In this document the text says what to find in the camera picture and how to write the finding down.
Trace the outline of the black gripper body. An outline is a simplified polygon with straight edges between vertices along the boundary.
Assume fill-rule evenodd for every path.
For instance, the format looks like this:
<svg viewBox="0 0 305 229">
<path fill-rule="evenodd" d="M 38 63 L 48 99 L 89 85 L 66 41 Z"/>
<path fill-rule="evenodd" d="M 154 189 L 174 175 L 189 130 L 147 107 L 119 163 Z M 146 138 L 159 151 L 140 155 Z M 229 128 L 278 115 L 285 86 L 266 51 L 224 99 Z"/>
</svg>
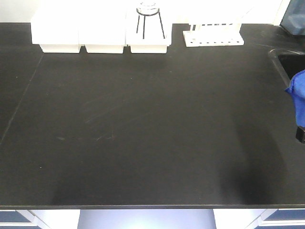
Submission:
<svg viewBox="0 0 305 229">
<path fill-rule="evenodd" d="M 295 137 L 300 143 L 304 144 L 305 143 L 305 128 L 302 126 L 298 126 Z"/>
</svg>

